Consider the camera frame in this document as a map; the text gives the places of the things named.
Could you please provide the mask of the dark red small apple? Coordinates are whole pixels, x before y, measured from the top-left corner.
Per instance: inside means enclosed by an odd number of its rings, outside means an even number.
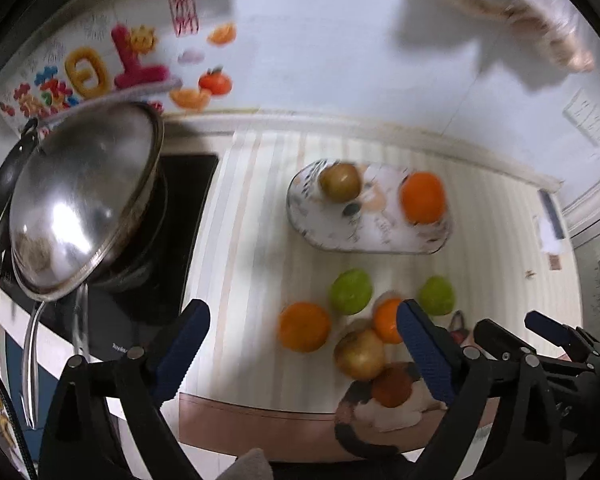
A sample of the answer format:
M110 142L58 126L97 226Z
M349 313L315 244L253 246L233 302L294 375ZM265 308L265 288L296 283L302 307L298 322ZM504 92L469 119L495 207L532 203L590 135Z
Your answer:
M385 408L397 408L413 393L413 379L404 363L388 365L372 381L372 398Z

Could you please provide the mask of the large orange fruit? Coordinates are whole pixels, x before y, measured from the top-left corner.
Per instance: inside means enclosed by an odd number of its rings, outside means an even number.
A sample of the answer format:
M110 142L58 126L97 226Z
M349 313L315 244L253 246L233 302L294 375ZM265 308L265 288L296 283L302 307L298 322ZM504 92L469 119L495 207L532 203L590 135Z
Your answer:
M410 174L400 187L399 198L405 219L413 224L433 224L445 215L445 188L431 172Z

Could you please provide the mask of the brown russet apple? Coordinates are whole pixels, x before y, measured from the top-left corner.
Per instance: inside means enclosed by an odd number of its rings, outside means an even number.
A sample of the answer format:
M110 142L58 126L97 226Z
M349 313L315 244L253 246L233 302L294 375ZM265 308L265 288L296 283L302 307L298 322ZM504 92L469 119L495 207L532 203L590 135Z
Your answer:
M323 194L334 203L347 203L357 198L362 181L356 167L348 162L337 162L326 167L318 176Z

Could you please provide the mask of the black induction cooktop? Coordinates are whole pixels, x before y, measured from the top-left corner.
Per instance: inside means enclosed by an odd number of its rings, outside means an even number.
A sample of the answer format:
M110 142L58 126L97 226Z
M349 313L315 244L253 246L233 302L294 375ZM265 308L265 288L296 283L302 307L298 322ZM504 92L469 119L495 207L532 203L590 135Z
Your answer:
M87 344L103 361L146 346L180 314L215 154L164 155L140 226L88 285Z

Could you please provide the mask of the striped table mat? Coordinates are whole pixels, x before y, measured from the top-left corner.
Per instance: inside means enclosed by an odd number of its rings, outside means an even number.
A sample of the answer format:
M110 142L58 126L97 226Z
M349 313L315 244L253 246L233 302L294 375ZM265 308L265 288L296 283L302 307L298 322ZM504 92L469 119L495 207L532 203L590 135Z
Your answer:
M266 410L332 412L348 383L332 347L307 354L283 348L277 317L294 302L327 304L332 282L354 268L370 274L376 295L411 297L428 278L442 275L468 322L492 318L547 356L556 356L556 347L530 333L524 315L538 310L571 326L582 321L572 247L563 240L556 258L544 252L544 208L526 182L393 145L309 133L248 131L178 139L172 148L220 159L186 285L187 297L204 300L211 310L210 332L183 385L192 396ZM429 256L312 247L288 222L286 191L300 169L324 157L434 172L449 196L449 240Z

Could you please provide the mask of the green apple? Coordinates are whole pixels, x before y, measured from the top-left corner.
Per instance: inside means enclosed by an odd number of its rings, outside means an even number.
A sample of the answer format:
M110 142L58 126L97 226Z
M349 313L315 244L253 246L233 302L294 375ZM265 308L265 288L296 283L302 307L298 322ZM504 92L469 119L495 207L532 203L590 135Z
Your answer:
M329 289L329 304L340 315L355 315L364 310L373 297L374 286L368 273L350 269L341 273Z
M455 301L453 285L441 275L428 278L417 294L417 302L429 316L443 316L452 313Z

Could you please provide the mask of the small orange fruit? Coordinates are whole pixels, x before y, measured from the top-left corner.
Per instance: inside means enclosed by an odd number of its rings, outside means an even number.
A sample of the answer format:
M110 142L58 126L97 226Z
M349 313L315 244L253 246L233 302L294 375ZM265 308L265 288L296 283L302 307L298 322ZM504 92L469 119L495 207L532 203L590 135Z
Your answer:
M400 344L402 337L396 324L400 298L389 298L378 304L374 309L373 328L385 344Z

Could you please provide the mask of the orange fruit at left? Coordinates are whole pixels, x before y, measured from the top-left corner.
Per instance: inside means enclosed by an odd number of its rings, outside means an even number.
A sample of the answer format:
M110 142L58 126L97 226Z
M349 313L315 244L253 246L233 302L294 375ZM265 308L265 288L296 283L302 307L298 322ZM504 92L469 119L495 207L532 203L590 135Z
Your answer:
M322 348L331 330L332 319L318 304L296 302L278 316L278 341L294 352L311 353Z

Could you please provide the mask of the brown pear-like apple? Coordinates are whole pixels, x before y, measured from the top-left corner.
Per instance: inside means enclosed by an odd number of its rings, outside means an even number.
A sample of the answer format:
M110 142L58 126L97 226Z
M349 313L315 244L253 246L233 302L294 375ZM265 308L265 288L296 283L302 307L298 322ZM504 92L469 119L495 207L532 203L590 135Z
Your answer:
M371 328L345 334L334 349L338 370L359 382L369 382L386 366L382 340Z

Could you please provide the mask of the stainless steel pot lid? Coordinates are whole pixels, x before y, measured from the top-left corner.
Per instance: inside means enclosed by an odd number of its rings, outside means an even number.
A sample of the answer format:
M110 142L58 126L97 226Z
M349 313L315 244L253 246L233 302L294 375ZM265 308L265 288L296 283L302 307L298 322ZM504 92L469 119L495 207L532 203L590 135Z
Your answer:
M163 137L152 107L117 102L76 113L38 144L9 213L12 267L28 297L66 296L114 260L148 202Z

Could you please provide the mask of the black frying pan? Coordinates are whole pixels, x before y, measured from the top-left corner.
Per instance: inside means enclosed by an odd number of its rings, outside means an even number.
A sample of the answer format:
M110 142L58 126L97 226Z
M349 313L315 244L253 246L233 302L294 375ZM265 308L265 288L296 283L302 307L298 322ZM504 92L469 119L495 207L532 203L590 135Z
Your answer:
M38 118L24 125L20 140L10 150L0 167L0 271L3 252L9 246L9 207L16 183L31 154L38 147Z

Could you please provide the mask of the illustrated oval fruit tray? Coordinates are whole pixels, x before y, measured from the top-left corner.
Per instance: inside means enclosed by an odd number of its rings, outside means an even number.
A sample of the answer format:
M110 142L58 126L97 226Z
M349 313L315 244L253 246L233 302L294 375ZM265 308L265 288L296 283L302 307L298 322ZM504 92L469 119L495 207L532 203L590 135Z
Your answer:
M385 162L355 162L361 189L352 200L337 203L325 194L321 175L343 161L322 158L301 169L290 181L286 211L291 226L312 246L332 252L431 255L452 233L444 214L429 224L407 221L399 188L411 170Z

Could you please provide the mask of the white wall socket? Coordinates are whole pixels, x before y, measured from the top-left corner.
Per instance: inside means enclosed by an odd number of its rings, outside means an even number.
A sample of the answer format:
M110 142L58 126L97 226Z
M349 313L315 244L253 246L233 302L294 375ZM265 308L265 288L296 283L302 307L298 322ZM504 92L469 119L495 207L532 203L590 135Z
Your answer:
M583 89L576 92L562 114L596 148L600 148L600 107Z

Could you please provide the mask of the colourful fruit wall sticker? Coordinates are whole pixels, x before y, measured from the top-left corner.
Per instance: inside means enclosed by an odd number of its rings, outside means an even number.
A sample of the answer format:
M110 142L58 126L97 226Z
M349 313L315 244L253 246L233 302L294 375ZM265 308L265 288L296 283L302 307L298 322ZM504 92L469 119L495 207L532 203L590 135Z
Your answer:
M232 92L236 39L230 0L109 0L26 57L0 88L0 114L18 129L131 90L158 113L199 113Z

